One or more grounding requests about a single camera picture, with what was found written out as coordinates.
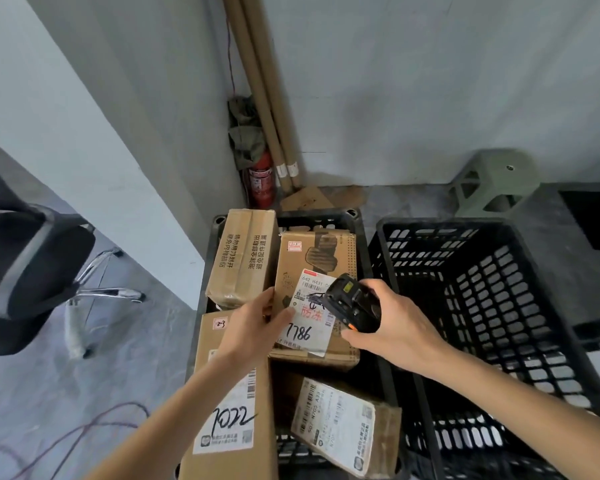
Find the white label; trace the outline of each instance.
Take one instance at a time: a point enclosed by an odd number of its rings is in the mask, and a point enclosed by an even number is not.
[[[364,476],[375,419],[372,403],[305,378],[291,432],[342,467]]]
[[[289,241],[287,244],[287,250],[290,253],[302,252],[302,241]]]
[[[324,357],[335,317],[322,305],[322,295],[336,278],[303,270],[291,298],[294,319],[280,334],[278,343]]]
[[[276,167],[276,171],[278,172],[278,176],[280,178],[284,178],[287,176],[287,165],[282,164]]]
[[[227,322],[229,322],[229,317],[214,318],[213,330],[222,330],[224,327],[226,327]]]
[[[293,165],[287,165],[287,168],[289,170],[289,177],[293,178],[298,176],[298,162]]]
[[[209,351],[209,358],[215,350]],[[250,371],[207,418],[193,443],[193,454],[253,448],[256,370]]]

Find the office chair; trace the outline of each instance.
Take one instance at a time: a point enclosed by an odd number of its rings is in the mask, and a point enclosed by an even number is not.
[[[76,214],[60,214],[22,201],[0,177],[0,355],[20,352],[37,336],[56,306],[69,302],[65,339],[72,356],[85,333],[76,319],[80,298],[109,297],[144,301],[127,288],[87,289],[85,284],[118,248],[104,251],[76,278],[95,243],[95,228]]]

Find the fire extinguisher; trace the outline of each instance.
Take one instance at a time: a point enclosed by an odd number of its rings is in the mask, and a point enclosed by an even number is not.
[[[259,209],[268,208],[276,196],[276,181],[273,176],[273,160],[269,149],[265,149],[258,162],[249,168],[251,195]]]

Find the black mat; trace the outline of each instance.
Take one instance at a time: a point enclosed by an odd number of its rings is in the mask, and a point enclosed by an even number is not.
[[[591,247],[600,251],[600,192],[561,191],[560,196]]]

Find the long cardboard pole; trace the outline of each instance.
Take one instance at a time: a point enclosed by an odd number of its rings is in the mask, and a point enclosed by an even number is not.
[[[262,129],[269,145],[271,158],[273,158],[273,163],[278,172],[280,187],[284,193],[291,193],[293,186],[288,176],[287,163],[282,147],[280,147],[280,141],[278,140],[276,125],[271,115],[271,107],[269,106],[264,81],[258,67],[258,60],[251,43],[251,35],[249,34],[247,21],[242,11],[242,4],[240,0],[223,0],[223,2],[224,10],[229,18],[229,24],[235,37],[235,43],[238,46],[242,65],[244,66],[244,71],[247,74],[247,79],[251,87],[253,101],[256,104],[256,109],[262,122]]]
[[[273,58],[267,21],[261,0],[242,0],[242,7],[249,26],[253,47],[260,64],[265,89],[271,104],[280,144],[287,161],[287,169],[294,187],[301,188],[302,180],[298,172],[297,158],[299,151],[293,137],[291,118],[281,90],[281,79],[278,67]]]

